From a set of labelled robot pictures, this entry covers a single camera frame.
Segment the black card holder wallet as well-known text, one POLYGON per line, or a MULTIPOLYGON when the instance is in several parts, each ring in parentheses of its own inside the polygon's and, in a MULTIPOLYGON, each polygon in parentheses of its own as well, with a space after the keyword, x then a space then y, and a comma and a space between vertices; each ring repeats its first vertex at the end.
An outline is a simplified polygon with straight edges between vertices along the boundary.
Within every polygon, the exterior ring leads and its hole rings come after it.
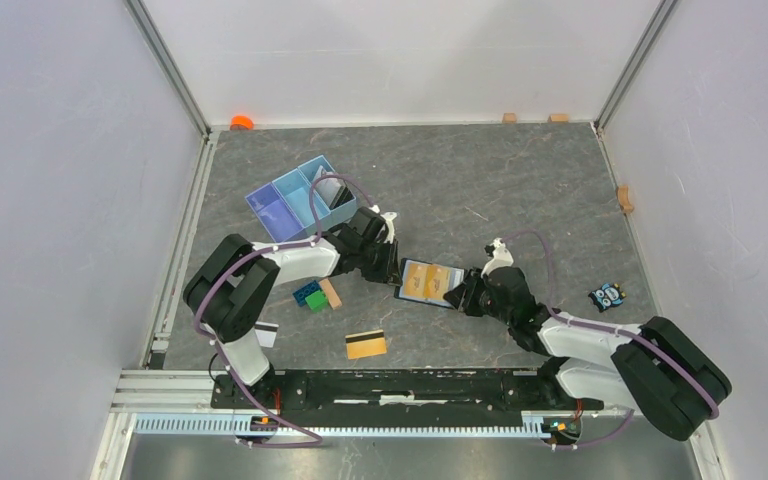
POLYGON ((463 268, 443 266, 424 261, 403 258, 400 263, 402 284, 394 290, 399 300, 454 309, 445 295, 464 280, 463 268))

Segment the silver credit card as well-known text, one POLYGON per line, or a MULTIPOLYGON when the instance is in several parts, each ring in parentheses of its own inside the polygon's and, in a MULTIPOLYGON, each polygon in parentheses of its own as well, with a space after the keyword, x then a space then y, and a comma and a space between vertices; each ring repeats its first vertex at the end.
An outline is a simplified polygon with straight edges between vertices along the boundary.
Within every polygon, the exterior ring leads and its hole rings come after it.
POLYGON ((278 330, 279 325, 274 323, 257 322, 254 325, 254 331, 256 333, 258 343, 263 348, 274 347, 278 330))

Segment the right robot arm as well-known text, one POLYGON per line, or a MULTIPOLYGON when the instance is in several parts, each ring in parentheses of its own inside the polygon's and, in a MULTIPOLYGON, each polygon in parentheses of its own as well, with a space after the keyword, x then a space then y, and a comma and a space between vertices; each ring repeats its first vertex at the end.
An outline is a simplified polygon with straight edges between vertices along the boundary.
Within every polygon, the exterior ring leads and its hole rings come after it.
POLYGON ((733 391, 727 375, 673 321, 654 316, 616 325, 552 309, 535 299, 518 267, 487 275, 472 269, 443 298, 467 316, 500 321, 522 349, 546 357, 537 392, 551 408, 574 398, 623 406, 684 441, 718 417, 733 391))

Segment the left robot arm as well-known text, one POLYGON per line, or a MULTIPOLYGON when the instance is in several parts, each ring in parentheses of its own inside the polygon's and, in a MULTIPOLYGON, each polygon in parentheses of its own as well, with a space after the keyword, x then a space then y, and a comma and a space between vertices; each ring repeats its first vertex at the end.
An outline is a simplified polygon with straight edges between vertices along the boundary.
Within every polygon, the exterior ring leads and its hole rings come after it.
POLYGON ((296 242, 257 243, 230 234, 189 280, 183 300, 194 329, 213 342, 248 406, 262 407, 274 394, 271 365, 255 333, 272 289, 354 271, 371 283, 400 285, 396 217, 361 207, 349 221, 296 242))

